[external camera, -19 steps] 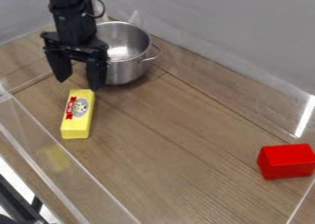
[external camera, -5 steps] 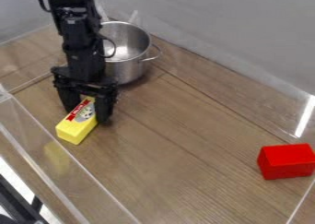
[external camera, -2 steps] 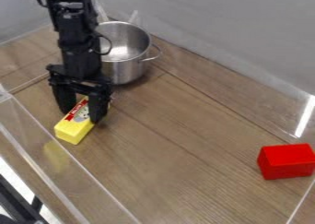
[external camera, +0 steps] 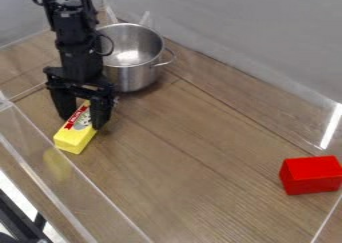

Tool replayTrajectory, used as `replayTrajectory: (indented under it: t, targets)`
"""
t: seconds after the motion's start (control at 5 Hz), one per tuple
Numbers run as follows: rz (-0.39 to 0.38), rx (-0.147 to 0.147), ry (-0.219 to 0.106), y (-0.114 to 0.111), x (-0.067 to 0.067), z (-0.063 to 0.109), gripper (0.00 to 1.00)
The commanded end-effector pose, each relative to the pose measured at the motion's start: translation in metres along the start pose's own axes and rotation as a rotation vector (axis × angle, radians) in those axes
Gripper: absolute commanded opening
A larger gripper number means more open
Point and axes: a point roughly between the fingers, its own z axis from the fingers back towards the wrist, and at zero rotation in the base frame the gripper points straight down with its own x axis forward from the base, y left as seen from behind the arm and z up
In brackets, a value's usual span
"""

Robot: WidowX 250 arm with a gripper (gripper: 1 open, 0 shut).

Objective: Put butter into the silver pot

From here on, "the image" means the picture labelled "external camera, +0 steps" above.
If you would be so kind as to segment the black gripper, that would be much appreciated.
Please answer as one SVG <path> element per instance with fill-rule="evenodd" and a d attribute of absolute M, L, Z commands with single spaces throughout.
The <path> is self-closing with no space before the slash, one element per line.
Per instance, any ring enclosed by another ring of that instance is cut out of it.
<path fill-rule="evenodd" d="M 76 99 L 91 102 L 92 127 L 99 130 L 111 119 L 115 106 L 115 90 L 103 75 L 103 53 L 99 40 L 66 44 L 55 41 L 60 55 L 60 65 L 43 69 L 47 88 L 63 120 L 76 111 Z"/>

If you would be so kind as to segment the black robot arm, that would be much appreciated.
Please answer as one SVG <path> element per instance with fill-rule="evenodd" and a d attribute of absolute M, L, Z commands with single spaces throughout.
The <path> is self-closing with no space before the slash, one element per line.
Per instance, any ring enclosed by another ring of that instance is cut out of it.
<path fill-rule="evenodd" d="M 32 0 L 44 8 L 60 67 L 46 67 L 47 89 L 59 113 L 68 120 L 76 111 L 76 99 L 90 101 L 92 128 L 110 121 L 115 87 L 103 74 L 103 58 L 114 52 L 115 43 L 99 32 L 98 11 L 92 0 Z"/>

